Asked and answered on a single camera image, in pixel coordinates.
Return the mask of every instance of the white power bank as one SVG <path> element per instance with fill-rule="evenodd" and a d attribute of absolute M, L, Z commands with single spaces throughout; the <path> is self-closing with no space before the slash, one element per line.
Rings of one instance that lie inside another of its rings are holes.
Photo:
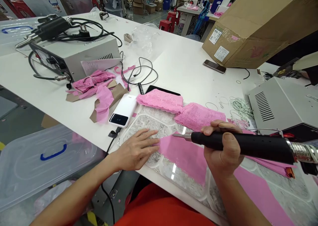
<path fill-rule="evenodd" d="M 128 93 L 124 94 L 108 122 L 121 128 L 127 128 L 137 106 L 136 98 Z"/>

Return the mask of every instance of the black handle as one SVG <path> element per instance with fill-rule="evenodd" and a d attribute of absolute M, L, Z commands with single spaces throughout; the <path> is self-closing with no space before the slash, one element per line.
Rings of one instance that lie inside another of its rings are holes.
<path fill-rule="evenodd" d="M 291 165 L 295 162 L 292 149 L 282 137 L 240 133 L 233 133 L 233 135 L 240 145 L 242 155 Z M 191 140 L 193 143 L 205 145 L 208 148 L 223 150 L 222 136 L 223 133 L 220 132 L 213 132 L 210 136 L 201 132 L 193 132 Z"/>

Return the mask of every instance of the red stool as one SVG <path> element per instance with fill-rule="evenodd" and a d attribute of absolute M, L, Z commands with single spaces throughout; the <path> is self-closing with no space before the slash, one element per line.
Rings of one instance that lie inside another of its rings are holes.
<path fill-rule="evenodd" d="M 168 15 L 167 15 L 167 21 L 171 21 L 171 29 L 170 29 L 170 32 L 173 33 L 173 31 L 175 30 L 175 24 L 176 24 L 176 16 L 177 16 L 177 13 L 176 12 L 168 12 Z"/>
<path fill-rule="evenodd" d="M 180 16 L 181 16 L 181 11 L 178 11 L 178 17 L 176 19 L 176 25 L 179 25 Z"/>
<path fill-rule="evenodd" d="M 166 32 L 170 32 L 171 21 L 161 20 L 160 24 L 159 24 L 159 29 L 163 30 L 163 31 L 166 31 Z"/>

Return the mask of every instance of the rubber band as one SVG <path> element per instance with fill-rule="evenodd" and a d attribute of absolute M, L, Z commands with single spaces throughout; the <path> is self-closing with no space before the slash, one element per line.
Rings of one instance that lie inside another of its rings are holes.
<path fill-rule="evenodd" d="M 211 104 L 213 104 L 214 106 L 216 106 L 216 111 L 219 110 L 219 108 L 217 107 L 217 105 L 215 105 L 214 103 L 211 103 Z"/>

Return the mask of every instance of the smartphone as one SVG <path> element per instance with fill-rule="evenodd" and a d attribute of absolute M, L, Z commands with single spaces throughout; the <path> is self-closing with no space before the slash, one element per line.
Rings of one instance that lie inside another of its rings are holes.
<path fill-rule="evenodd" d="M 167 92 L 167 93 L 171 93 L 171 94 L 174 94 L 174 95 L 177 95 L 177 96 L 180 96 L 181 94 L 179 93 L 175 93 L 175 92 L 172 92 L 172 91 L 169 91 L 169 90 L 166 90 L 164 88 L 159 88 L 159 87 L 156 87 L 154 85 L 150 85 L 146 91 L 146 93 L 150 92 L 151 90 L 154 90 L 154 89 L 158 89 L 160 91 L 163 91 L 163 92 Z"/>
<path fill-rule="evenodd" d="M 219 64 L 216 64 L 210 60 L 206 60 L 204 61 L 203 65 L 205 65 L 206 67 L 209 67 L 210 69 L 213 69 L 221 74 L 224 74 L 225 71 L 226 71 L 226 68 L 219 65 Z"/>

